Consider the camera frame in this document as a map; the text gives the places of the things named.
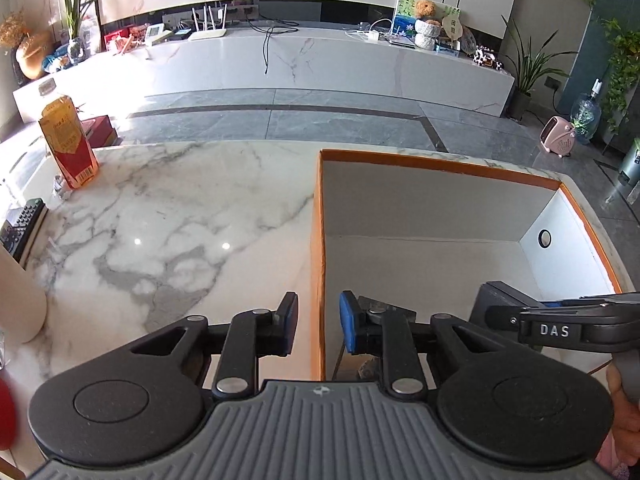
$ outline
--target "marble table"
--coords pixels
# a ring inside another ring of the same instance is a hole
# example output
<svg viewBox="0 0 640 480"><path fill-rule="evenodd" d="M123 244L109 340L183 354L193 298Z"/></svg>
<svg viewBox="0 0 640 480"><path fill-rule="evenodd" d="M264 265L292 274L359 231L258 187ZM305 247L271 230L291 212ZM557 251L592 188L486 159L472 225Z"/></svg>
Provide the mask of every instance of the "marble table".
<svg viewBox="0 0 640 480"><path fill-rule="evenodd" d="M2 377L18 406L13 454L26 472L42 463L26 420L28 402L51 376L189 314L209 322L300 297L288 358L265 358L262 377L310 378L312 199L322 148L461 160L562 180L587 215L623 288L632 285L618 254L573 181L553 172L448 153L320 142L222 141L97 150L101 171L52 211L30 256L49 312L41 333L8 349ZM48 160L38 170L52 171ZM50 180L41 178L42 196Z"/></svg>

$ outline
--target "dried flower arrangement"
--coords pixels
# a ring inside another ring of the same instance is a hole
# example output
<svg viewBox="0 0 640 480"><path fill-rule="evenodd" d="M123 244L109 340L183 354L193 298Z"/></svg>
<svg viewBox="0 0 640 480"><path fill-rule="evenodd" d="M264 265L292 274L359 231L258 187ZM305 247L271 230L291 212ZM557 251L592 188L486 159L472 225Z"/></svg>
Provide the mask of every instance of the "dried flower arrangement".
<svg viewBox="0 0 640 480"><path fill-rule="evenodd" d="M12 49L20 45L22 38L27 33L27 25L22 11L11 12L2 25L0 25L0 46Z"/></svg>

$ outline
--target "white marble tv stand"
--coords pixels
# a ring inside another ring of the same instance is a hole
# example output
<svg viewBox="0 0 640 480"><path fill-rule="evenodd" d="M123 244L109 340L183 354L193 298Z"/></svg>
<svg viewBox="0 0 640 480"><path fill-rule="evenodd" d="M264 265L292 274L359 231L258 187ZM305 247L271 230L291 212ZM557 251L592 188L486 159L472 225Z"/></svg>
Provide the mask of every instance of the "white marble tv stand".
<svg viewBox="0 0 640 480"><path fill-rule="evenodd" d="M88 114L123 116L144 97L235 88L299 88L362 92L449 105L500 116L513 85L506 72L467 58L375 44L341 30L301 28L272 36L264 73L264 35L231 29L223 38L176 41L123 56L93 56L55 78L61 93ZM14 92L24 122L44 108L33 82Z"/></svg>

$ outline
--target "remote control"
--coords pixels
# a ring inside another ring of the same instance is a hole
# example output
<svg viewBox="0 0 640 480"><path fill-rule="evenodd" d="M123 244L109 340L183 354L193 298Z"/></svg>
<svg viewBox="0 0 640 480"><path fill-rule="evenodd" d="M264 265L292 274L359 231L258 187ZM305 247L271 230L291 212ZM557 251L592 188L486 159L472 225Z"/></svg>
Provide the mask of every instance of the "remote control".
<svg viewBox="0 0 640 480"><path fill-rule="evenodd" d="M41 198L29 200L23 208L9 211L0 230L4 248L23 267L47 211Z"/></svg>

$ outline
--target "electrical socket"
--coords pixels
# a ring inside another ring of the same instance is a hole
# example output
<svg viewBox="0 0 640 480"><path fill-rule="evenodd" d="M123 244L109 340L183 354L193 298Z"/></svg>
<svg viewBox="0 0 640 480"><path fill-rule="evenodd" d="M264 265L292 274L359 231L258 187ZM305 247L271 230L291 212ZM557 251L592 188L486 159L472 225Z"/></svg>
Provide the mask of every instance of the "electrical socket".
<svg viewBox="0 0 640 480"><path fill-rule="evenodd" d="M202 18L202 9L200 9L200 17ZM174 12L173 14L165 14L162 17L162 22L164 23L164 26L166 28L170 28L171 30L174 30L174 28L177 28L180 20L189 20L190 22L193 21L193 13L191 11L185 11L185 12Z"/></svg>
<svg viewBox="0 0 640 480"><path fill-rule="evenodd" d="M560 88L560 82L558 79L553 79L552 77L546 76L545 86L547 88L551 88L552 90L558 90Z"/></svg>
<svg viewBox="0 0 640 480"><path fill-rule="evenodd" d="M218 7L218 19L222 20L224 14L224 7ZM228 22L244 22L244 20L258 20L260 18L260 12L258 12L257 5L238 5L227 6L226 8L226 20Z"/></svg>

